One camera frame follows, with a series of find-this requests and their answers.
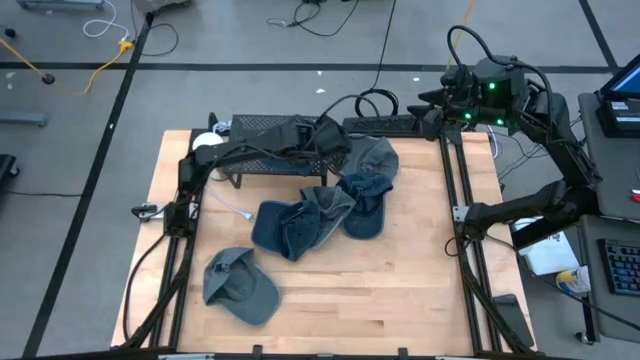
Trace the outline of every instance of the gray baseball cap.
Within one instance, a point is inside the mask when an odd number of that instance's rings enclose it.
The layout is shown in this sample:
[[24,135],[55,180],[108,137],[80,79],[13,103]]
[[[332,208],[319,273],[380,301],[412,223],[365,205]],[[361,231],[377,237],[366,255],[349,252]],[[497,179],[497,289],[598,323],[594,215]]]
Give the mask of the gray baseball cap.
[[349,215],[356,201],[336,186],[311,186],[300,190],[300,194],[303,200],[316,203],[320,210],[320,233],[311,245],[312,249],[317,249]]
[[280,305],[280,291],[255,264],[254,250],[235,247],[220,251],[204,269],[202,297],[220,304],[239,320],[264,325]]
[[352,134],[351,152],[342,167],[343,176],[356,173],[380,173],[389,181],[398,174],[398,154],[387,138]]

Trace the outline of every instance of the baseball cap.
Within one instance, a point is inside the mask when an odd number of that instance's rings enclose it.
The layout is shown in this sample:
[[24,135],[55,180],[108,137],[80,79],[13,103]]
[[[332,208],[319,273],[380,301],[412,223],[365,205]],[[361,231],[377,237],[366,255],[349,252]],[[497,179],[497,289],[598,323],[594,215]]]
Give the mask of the baseball cap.
[[251,240],[257,246],[296,261],[318,238],[320,210],[312,201],[287,204],[263,201]]
[[264,325],[280,305],[280,291],[255,264],[254,250],[228,248],[213,257],[204,269],[202,297],[205,304],[219,304],[241,321]]
[[351,152],[341,169],[342,175],[380,173],[393,181],[398,174],[398,154],[387,138],[352,134]]
[[391,179],[380,173],[356,173],[340,179],[338,186],[356,201],[342,222],[344,232],[358,240],[380,235],[384,229],[384,195],[393,190]]
[[303,200],[314,202],[320,211],[320,234],[312,249],[324,244],[353,209],[356,201],[337,186],[311,186],[300,190]]

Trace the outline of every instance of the metal bracket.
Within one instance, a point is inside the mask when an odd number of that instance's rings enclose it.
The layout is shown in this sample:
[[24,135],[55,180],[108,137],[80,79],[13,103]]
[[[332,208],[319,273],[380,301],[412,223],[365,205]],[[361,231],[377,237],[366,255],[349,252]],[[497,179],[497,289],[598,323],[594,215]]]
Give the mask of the metal bracket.
[[251,357],[253,360],[262,360],[262,345],[253,345]]
[[398,348],[398,360],[409,360],[409,350],[407,348]]
[[[140,221],[146,222],[152,219],[164,219],[164,207],[166,204],[162,203],[142,203],[140,206],[136,206],[131,209],[133,215],[135,215]],[[193,216],[193,213],[198,209],[198,205],[194,202],[189,204],[189,216]]]
[[467,217],[467,212],[469,211],[468,206],[454,206],[452,207],[453,218],[455,222],[461,223],[464,222],[464,219]]
[[446,129],[444,131],[444,135],[451,141],[453,144],[462,146],[462,134],[459,129],[450,130]]

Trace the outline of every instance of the black metal rack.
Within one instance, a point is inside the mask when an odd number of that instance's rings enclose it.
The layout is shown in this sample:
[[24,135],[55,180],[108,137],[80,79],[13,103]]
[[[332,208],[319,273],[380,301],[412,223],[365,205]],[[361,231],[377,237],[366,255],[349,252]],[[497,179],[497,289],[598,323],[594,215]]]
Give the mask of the black metal rack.
[[[241,141],[258,136],[263,131],[282,125],[294,118],[315,121],[317,116],[290,116],[290,115],[233,115],[229,141]],[[322,186],[327,186],[327,167],[321,160],[316,161],[306,174],[301,174],[296,169],[278,167],[274,164],[277,160],[251,160],[224,167],[229,182],[236,189],[242,185],[243,174],[254,175],[289,175],[289,176],[319,176]]]

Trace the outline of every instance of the white cable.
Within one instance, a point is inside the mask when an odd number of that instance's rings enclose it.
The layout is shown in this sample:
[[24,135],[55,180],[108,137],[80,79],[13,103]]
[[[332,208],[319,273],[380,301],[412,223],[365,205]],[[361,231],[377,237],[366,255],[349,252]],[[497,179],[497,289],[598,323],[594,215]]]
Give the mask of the white cable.
[[[104,0],[104,2],[106,2],[109,6],[111,6],[111,9],[113,9],[113,19],[111,19],[111,21],[106,21],[106,20],[102,20],[102,19],[93,19],[93,20],[89,20],[86,23],[84,23],[84,26],[82,27],[82,32],[87,35],[88,37],[99,37],[104,35],[104,33],[107,32],[107,30],[109,30],[110,27],[115,26],[117,28],[120,28],[122,30],[125,31],[125,35],[122,38],[123,41],[126,41],[127,39],[129,39],[129,29],[127,29],[126,27],[120,25],[120,24],[116,24],[116,18],[118,17],[118,12],[116,11],[116,7],[113,6],[113,4],[107,0]],[[89,34],[87,32],[87,26],[89,24],[93,24],[93,23],[99,23],[99,24],[106,24],[107,26],[104,28],[104,30],[100,31],[97,34]]]
[[217,134],[219,132],[224,132],[224,131],[231,130],[231,124],[232,123],[233,123],[233,120],[229,120],[227,122],[222,122],[221,121],[221,122],[215,123],[213,125],[212,131]]
[[498,146],[498,139],[496,139],[496,134],[493,133],[493,129],[489,125],[487,125],[487,127],[489,128],[489,133],[491,134],[493,145],[495,147],[495,154],[493,154],[493,159],[495,160],[500,156],[500,147]]
[[218,196],[218,194],[216,194],[213,190],[211,190],[208,186],[205,186],[205,189],[207,189],[207,191],[211,194],[211,196],[213,196],[214,198],[216,198],[218,201],[220,201],[220,203],[224,206],[226,206],[227,208],[229,208],[229,210],[234,211],[235,213],[237,213],[238,215],[242,216],[243,218],[245,218],[247,221],[252,221],[253,220],[253,214],[248,212],[248,211],[242,211],[242,210],[238,210],[235,207],[233,207],[233,205],[229,204],[228,202],[222,200],[222,198],[220,196]]

